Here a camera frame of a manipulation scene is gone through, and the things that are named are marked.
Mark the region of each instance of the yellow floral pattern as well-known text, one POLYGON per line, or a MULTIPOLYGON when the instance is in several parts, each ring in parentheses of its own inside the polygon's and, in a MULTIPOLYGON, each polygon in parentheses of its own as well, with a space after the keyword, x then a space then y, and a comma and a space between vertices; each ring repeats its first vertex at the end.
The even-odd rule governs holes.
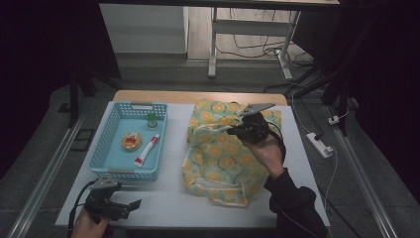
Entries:
MULTIPOLYGON (((195 103, 187 130, 189 151, 181 170, 189 190, 225 205, 247 206, 261 189, 267 170, 236 136, 226 132, 230 126, 241 124, 239 113, 245 107, 205 98, 195 103), (203 185, 200 180, 228 188, 203 185)), ((280 128, 280 111, 267 109, 262 115, 280 128)))

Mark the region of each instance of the power strip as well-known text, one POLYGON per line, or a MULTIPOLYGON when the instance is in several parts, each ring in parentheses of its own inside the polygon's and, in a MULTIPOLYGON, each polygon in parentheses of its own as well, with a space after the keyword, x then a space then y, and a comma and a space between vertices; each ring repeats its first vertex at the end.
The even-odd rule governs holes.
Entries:
POLYGON ((322 158, 327 159, 333 155, 333 148, 326 147, 321 140, 315 140, 315 133, 309 133, 306 135, 306 138, 311 142, 315 149, 319 152, 322 158))

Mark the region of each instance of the lemon print pattern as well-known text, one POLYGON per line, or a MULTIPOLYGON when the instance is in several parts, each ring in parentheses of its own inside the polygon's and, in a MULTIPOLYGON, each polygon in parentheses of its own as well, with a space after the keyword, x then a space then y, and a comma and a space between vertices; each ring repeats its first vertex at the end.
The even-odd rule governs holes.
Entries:
MULTIPOLYGON (((195 103, 187 130, 188 153, 182 165, 182 180, 193 193, 214 202, 247 206, 263 187, 268 176, 265 167, 226 130, 241 123, 239 113, 246 107, 235 102, 200 99, 195 103), (227 187, 200 183, 211 181, 227 187)), ((267 122, 280 128, 281 112, 264 110, 267 122)))

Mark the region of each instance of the aluminum rail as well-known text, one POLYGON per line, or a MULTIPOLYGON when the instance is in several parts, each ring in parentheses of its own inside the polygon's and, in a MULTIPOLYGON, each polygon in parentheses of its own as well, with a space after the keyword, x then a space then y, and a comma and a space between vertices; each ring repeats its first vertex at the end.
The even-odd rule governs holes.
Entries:
POLYGON ((72 128, 69 128, 64 135, 61 143, 59 144, 57 150, 55 151, 52 159, 47 164, 46 169, 41 175, 37 185, 29 196, 28 200, 25 203, 24 208, 19 214, 18 218, 15 221, 12 229, 8 234, 8 238, 17 238, 25 237, 28 233, 29 228, 32 225, 32 222, 37 215, 38 210, 41 207, 45 197, 47 196, 48 191, 55 179, 55 176, 61 167, 62 162, 64 161, 65 156, 67 155, 68 150, 70 149, 71 143, 75 138, 78 129, 84 121, 86 116, 86 111, 90 107, 92 102, 91 98, 84 98, 81 103, 81 113, 78 119, 75 121, 72 128))
POLYGON ((345 154, 347 162, 349 163, 350 168, 353 171, 356 181, 359 184, 359 187, 362 190, 362 194, 367 201, 367 204, 370 206, 373 217, 376 220, 377 226, 382 233, 383 237, 386 238, 396 238, 398 237, 396 230, 394 229, 391 220, 389 219, 388 214, 386 213, 385 208, 383 207, 382 202, 379 197, 376 195, 370 180, 360 163, 358 155, 355 153, 351 142, 348 137, 345 137, 341 130, 335 126, 334 133, 340 143, 341 148, 345 154))

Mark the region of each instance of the blue plastic basket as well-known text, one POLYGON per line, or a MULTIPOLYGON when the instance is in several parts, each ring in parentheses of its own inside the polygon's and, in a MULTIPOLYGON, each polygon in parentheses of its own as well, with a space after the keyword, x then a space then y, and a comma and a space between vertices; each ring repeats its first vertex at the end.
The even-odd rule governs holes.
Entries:
POLYGON ((167 104, 130 101, 112 101, 108 104, 86 159, 89 169, 100 178, 112 177, 118 181, 148 181, 158 178, 158 164, 166 128, 167 104), (148 127, 146 116, 155 113, 157 126, 148 127), (134 152, 125 150, 121 140, 129 132, 138 132, 142 145, 134 152), (159 134, 157 144, 149 152, 144 165, 133 165, 151 138, 159 134))

